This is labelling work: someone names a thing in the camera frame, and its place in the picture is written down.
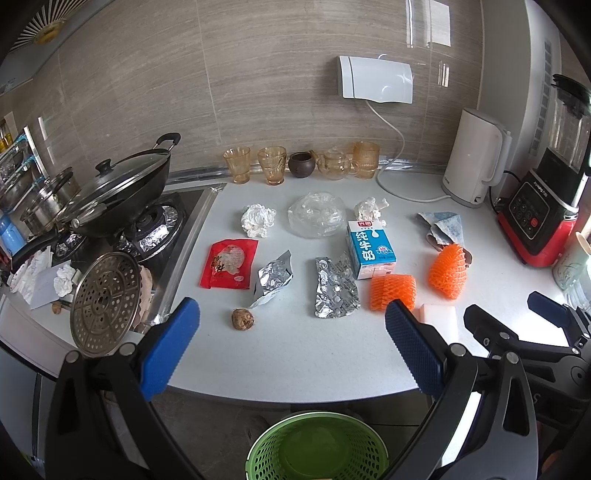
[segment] plastic bag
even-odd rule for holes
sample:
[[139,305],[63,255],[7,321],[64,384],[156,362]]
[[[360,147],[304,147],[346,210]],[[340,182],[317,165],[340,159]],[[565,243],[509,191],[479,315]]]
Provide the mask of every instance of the plastic bag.
[[305,238],[322,238],[343,230],[347,215],[343,200],[328,192],[299,198],[287,210],[291,229]]
[[203,288],[235,288],[247,290],[251,283],[251,265],[257,240],[223,240],[213,244],[200,285]]

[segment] pot handle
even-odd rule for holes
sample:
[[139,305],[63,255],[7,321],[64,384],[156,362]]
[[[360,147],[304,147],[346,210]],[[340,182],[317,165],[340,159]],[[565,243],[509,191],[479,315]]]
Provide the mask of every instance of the pot handle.
[[181,141],[181,134],[178,132],[170,132],[168,134],[164,134],[156,140],[156,144],[152,147],[152,150],[158,147],[161,143],[166,142],[167,140],[172,140],[173,144],[170,146],[168,151],[170,152],[174,147],[178,145]]
[[51,192],[52,194],[57,192],[58,190],[60,190],[66,183],[68,183],[70,181],[70,179],[74,176],[74,172],[69,171],[68,173],[66,173],[64,175],[64,177],[56,183],[56,185],[53,187],[53,191]]
[[85,210],[80,215],[78,215],[76,218],[74,218],[72,220],[72,227],[74,229],[77,229],[77,228],[87,224],[91,220],[94,220],[94,219],[100,217],[103,213],[106,212],[106,210],[107,210],[107,205],[105,205],[104,203],[99,203],[98,205],[95,205],[94,207],[89,208],[88,210]]
[[12,273],[15,273],[21,265],[25,263],[32,254],[45,248],[47,245],[51,245],[58,238],[57,227],[54,226],[51,230],[43,235],[31,240],[24,247],[22,247],[17,253],[12,256]]

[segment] amber glass cup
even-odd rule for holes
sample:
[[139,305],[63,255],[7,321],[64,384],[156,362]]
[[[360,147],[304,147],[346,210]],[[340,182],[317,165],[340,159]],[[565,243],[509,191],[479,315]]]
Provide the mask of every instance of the amber glass cup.
[[259,163],[267,179],[267,185],[281,185],[287,162],[287,151],[283,147],[265,147],[259,150]]
[[248,147],[230,148],[223,153],[234,183],[239,185],[251,179],[251,149]]
[[359,179],[372,179],[379,166],[379,145],[357,142],[353,146],[353,166]]

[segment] glass teapot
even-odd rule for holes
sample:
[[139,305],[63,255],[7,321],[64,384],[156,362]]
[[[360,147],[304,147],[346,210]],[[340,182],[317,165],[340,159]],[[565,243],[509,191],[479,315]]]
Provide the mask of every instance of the glass teapot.
[[317,154],[310,150],[310,154],[318,165],[318,170],[329,180],[344,179],[349,173],[355,172],[355,168],[347,155],[338,147],[332,147],[324,153]]

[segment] milk carton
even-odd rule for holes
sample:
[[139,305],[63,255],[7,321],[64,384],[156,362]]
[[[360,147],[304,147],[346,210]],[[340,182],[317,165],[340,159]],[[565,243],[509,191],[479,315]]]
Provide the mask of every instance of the milk carton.
[[357,280],[394,270],[396,255],[379,220],[349,222],[347,247]]

